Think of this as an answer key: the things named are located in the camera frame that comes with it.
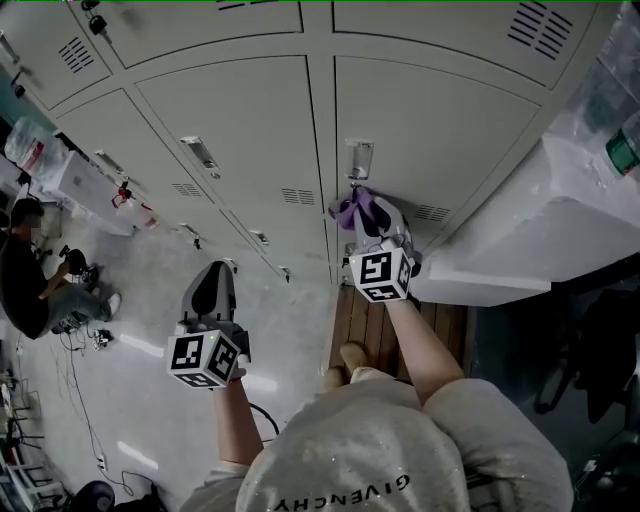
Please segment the seated man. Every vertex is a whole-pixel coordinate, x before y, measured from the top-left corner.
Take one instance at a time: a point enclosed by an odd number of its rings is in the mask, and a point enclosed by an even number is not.
[[[65,280],[65,261],[49,280],[31,252],[31,230],[40,227],[44,215],[35,199],[21,199],[11,211],[9,238],[0,252],[0,302],[11,323],[25,336],[40,338],[73,312],[109,321],[120,307],[114,294],[101,301]]]

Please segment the gray pants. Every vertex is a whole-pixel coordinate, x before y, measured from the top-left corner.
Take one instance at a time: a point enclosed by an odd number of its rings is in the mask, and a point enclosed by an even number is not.
[[[49,318],[40,336],[47,334],[63,318],[71,313],[80,313],[94,320],[106,321],[111,318],[111,308],[107,301],[101,301],[77,284],[61,286],[49,296]]]

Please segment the wooden platform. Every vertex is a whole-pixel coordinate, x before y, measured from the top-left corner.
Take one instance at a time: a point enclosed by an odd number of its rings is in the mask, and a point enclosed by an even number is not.
[[[423,302],[420,304],[420,312],[460,365],[463,365],[467,308]],[[384,304],[370,303],[353,286],[340,288],[329,367],[344,366],[340,346],[347,342],[362,345],[371,366],[398,379],[410,380]]]

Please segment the hand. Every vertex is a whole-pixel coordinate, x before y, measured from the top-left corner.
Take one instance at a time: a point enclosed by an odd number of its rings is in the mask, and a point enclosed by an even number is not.
[[[58,266],[58,274],[61,276],[66,276],[71,271],[71,263],[68,261],[63,261]]]

